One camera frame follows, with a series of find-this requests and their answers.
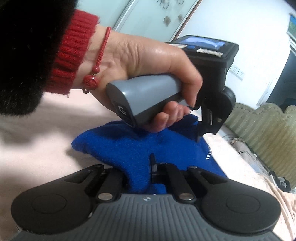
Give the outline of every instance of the frosted glass door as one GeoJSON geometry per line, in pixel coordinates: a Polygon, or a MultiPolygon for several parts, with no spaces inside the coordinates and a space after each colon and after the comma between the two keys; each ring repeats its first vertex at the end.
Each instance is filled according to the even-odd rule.
{"type": "Polygon", "coordinates": [[[77,8],[100,17],[100,24],[113,27],[130,0],[79,0],[77,8]]]}
{"type": "Polygon", "coordinates": [[[125,34],[169,41],[191,12],[197,0],[133,0],[127,16],[117,27],[125,34]]]}

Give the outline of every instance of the hand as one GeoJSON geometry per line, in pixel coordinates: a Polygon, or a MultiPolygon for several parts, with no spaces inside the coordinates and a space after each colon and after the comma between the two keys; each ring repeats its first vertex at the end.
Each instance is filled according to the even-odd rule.
{"type": "MultiPolygon", "coordinates": [[[[81,88],[83,77],[91,72],[105,32],[105,27],[97,26],[73,88],[81,88]]],[[[178,77],[183,82],[183,97],[190,106],[195,105],[197,93],[202,86],[202,77],[184,51],[152,39],[111,31],[100,72],[96,75],[99,87],[91,93],[102,105],[114,111],[105,91],[107,83],[145,74],[161,73],[171,73],[178,77]]],[[[163,112],[157,114],[152,123],[144,128],[150,132],[159,132],[189,113],[188,107],[177,102],[169,102],[163,112]]]]}

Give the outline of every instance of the blue button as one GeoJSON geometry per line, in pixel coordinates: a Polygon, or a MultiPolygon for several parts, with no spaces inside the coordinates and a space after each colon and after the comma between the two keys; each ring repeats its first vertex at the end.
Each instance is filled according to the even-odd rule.
{"type": "Polygon", "coordinates": [[[194,45],[188,45],[186,48],[187,49],[195,49],[195,46],[194,45]]]}

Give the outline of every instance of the blue cloth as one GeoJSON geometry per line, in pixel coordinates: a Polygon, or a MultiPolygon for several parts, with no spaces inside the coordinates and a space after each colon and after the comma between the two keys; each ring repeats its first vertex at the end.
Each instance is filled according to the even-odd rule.
{"type": "Polygon", "coordinates": [[[151,185],[150,160],[175,164],[180,170],[194,165],[226,177],[210,157],[208,144],[203,138],[196,142],[198,119],[188,115],[159,133],[135,129],[123,121],[110,122],[79,135],[72,147],[123,171],[133,193],[165,193],[161,184],[151,185]]]}

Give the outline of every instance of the ribbed red sleeve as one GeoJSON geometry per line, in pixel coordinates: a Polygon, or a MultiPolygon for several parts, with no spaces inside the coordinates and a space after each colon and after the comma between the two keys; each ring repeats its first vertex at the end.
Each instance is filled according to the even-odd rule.
{"type": "Polygon", "coordinates": [[[45,91],[68,94],[99,18],[76,10],[56,55],[45,91]]]}

